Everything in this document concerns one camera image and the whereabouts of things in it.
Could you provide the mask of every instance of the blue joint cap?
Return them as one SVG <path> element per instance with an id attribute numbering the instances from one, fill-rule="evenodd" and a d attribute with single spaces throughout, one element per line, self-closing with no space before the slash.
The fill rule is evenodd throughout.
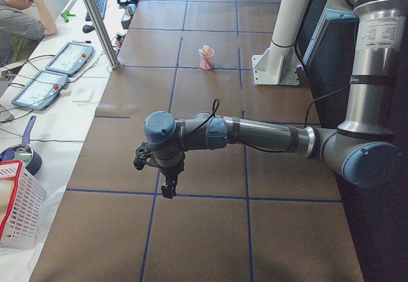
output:
<path id="1" fill-rule="evenodd" d="M 227 146 L 227 123 L 223 118 L 211 118 L 207 124 L 205 141 L 211 150 Z"/>
<path id="2" fill-rule="evenodd" d="M 167 112 L 151 113 L 143 123 L 146 141 L 151 146 L 160 146 L 167 142 L 176 130 L 176 121 Z"/>
<path id="3" fill-rule="evenodd" d="M 343 163 L 343 177 L 365 189 L 375 189 L 398 177 L 402 153 L 391 143 L 371 142 L 352 152 Z"/>

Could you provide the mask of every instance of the clamp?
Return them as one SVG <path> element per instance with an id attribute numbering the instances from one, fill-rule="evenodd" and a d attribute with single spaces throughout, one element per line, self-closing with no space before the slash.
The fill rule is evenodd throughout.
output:
<path id="1" fill-rule="evenodd" d="M 64 19 L 65 22 L 69 22 L 69 18 L 70 16 L 76 16 L 75 14 L 72 14 L 69 12 L 69 10 L 65 10 L 61 13 L 61 17 Z"/>

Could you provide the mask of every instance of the frying pan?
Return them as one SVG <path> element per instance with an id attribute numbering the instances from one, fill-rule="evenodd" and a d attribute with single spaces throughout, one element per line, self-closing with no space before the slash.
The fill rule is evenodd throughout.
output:
<path id="1" fill-rule="evenodd" d="M 0 161 L 22 160 L 25 163 L 25 169 L 32 175 L 37 173 L 43 163 L 41 156 L 30 146 L 30 133 L 36 119 L 35 115 L 30 117 L 21 144 L 9 147 L 0 153 Z"/>

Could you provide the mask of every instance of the pan handle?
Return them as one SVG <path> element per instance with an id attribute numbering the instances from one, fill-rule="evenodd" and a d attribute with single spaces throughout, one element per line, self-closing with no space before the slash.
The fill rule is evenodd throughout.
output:
<path id="1" fill-rule="evenodd" d="M 30 120 L 28 121 L 27 127 L 25 127 L 24 133 L 23 133 L 23 139 L 22 143 L 23 144 L 30 144 L 30 133 L 31 130 L 34 126 L 34 123 L 36 122 L 37 117 L 35 115 L 30 117 Z"/>

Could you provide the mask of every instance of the plastic basket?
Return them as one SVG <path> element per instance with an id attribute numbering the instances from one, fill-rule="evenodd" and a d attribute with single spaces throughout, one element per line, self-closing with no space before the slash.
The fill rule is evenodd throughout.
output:
<path id="1" fill-rule="evenodd" d="M 22 161 L 0 162 L 0 181 L 13 181 L 6 215 L 0 224 L 0 255 L 32 249 L 36 244 L 43 186 L 24 168 Z"/>

